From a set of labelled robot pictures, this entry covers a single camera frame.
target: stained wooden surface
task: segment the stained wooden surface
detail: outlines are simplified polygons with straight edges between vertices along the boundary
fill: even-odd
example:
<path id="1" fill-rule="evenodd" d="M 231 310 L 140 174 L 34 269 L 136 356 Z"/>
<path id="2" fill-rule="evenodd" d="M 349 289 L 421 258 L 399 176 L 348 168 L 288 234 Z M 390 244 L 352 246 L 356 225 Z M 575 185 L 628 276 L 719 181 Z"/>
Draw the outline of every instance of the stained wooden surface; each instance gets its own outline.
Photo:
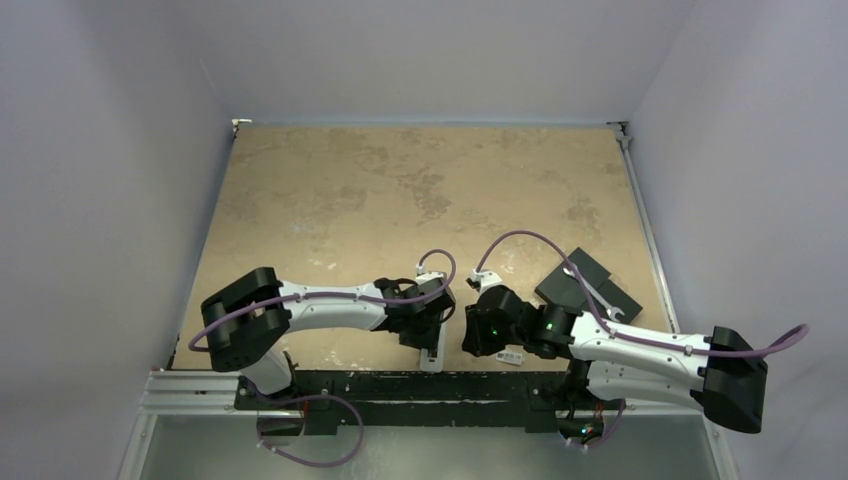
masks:
<path id="1" fill-rule="evenodd" d="M 446 370 L 513 370 L 461 351 L 464 279 L 489 244 L 515 228 L 570 252 L 580 246 L 644 306 L 635 325 L 667 330 L 624 163 L 605 129 L 249 127 L 236 140 L 192 289 L 175 368 L 209 368 L 187 341 L 199 305 L 244 273 L 357 285 L 412 277 L 420 255 L 449 250 L 459 271 Z M 559 263 L 533 238 L 506 240 L 486 267 L 525 299 Z M 445 270 L 433 257 L 428 267 Z M 332 329 L 285 335 L 301 368 L 407 370 L 418 351 L 394 334 Z M 524 370 L 563 368 L 525 355 Z"/>

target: cable clip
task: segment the cable clip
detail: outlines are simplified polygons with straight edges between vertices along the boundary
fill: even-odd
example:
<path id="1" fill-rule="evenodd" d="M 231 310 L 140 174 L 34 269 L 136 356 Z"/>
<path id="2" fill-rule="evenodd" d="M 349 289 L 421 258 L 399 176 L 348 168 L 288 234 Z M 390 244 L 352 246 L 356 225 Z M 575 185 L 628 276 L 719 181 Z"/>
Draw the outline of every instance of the cable clip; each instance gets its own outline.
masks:
<path id="1" fill-rule="evenodd" d="M 474 283 L 479 283 L 483 278 L 483 272 L 478 272 L 476 268 L 471 269 L 471 274 L 468 275 L 468 280 Z"/>

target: metal frame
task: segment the metal frame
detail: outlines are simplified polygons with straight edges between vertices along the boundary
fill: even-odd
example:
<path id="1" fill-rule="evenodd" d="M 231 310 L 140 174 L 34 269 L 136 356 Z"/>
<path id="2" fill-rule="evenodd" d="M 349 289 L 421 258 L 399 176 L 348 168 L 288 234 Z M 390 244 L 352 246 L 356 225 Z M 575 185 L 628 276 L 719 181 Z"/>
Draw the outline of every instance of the metal frame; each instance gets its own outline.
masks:
<path id="1" fill-rule="evenodd" d="M 674 313 L 674 305 L 671 303 L 671 295 L 668 291 L 668 282 L 665 279 L 665 271 L 660 261 L 660 255 L 657 251 L 657 242 L 654 240 L 654 233 L 651 230 L 651 222 L 648 220 L 648 211 L 645 210 L 645 202 L 642 200 L 642 191 L 639 189 L 639 182 L 636 180 L 636 172 L 633 170 L 633 161 L 630 159 L 630 140 L 633 137 L 627 135 L 624 131 L 625 123 L 611 123 L 609 127 L 615 133 L 615 139 L 621 149 L 621 157 L 624 161 L 624 167 L 627 169 L 627 178 L 630 180 L 630 191 L 633 192 L 633 201 L 636 203 L 636 209 L 639 213 L 639 221 L 642 223 L 642 232 L 645 234 L 645 243 L 648 244 L 648 253 L 651 256 L 651 266 L 654 274 L 654 282 L 657 285 L 657 291 L 660 293 L 660 301 L 663 304 L 663 314 L 666 322 L 671 329 L 671 333 L 679 333 L 680 325 L 677 323 L 677 314 Z"/>

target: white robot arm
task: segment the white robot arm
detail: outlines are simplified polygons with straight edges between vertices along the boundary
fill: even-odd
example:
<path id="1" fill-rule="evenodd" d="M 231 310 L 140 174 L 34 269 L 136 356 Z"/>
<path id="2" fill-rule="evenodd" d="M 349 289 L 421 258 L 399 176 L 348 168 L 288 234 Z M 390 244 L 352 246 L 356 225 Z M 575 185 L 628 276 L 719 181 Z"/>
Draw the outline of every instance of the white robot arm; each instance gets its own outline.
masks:
<path id="1" fill-rule="evenodd" d="M 714 358 L 705 350 L 751 350 L 733 330 L 716 327 L 712 336 L 673 334 L 623 324 L 610 332 L 589 312 L 559 305 L 534 307 L 503 285 L 493 272 L 472 272 L 469 284 L 480 292 L 466 307 L 463 350 L 475 356 L 521 345 L 542 358 L 568 358 L 576 396 L 596 400 L 636 398 L 674 403 L 703 411 L 733 430 L 757 433 L 762 422 L 768 367 L 762 358 Z M 622 337 L 678 346 L 645 345 Z"/>
<path id="2" fill-rule="evenodd" d="M 207 335 L 208 349 L 194 349 L 210 353 L 213 370 L 239 371 L 262 394 L 292 384 L 290 359 L 272 347 L 283 334 L 301 330 L 398 333 L 402 345 L 421 351 L 423 371 L 441 371 L 444 324 L 456 306 L 446 282 L 444 273 L 429 272 L 415 280 L 382 278 L 355 287 L 319 287 L 279 281 L 273 269 L 258 268 L 203 302 L 207 328 L 190 348 Z M 234 318 L 222 322 L 225 316 Z"/>

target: wooden table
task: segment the wooden table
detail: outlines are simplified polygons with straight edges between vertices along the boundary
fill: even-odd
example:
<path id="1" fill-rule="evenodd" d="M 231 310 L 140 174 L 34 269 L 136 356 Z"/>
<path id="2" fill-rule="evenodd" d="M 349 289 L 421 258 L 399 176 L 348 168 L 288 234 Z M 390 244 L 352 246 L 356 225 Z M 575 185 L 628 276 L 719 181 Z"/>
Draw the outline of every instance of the wooden table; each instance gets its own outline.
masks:
<path id="1" fill-rule="evenodd" d="M 358 285 L 412 277 L 426 250 L 456 257 L 457 314 L 445 370 L 514 370 L 460 349 L 464 283 L 489 244 L 516 228 L 570 252 L 582 247 L 644 310 L 635 325 L 668 330 L 621 152 L 606 129 L 247 127 L 236 139 L 192 289 L 174 368 L 208 369 L 190 352 L 200 302 L 244 273 L 271 266 L 282 280 Z M 525 299 L 557 264 L 533 238 L 506 240 L 486 267 Z M 447 261 L 432 257 L 431 269 Z M 300 368 L 417 370 L 419 353 L 386 332 L 285 335 Z M 523 370 L 565 361 L 525 355 Z"/>

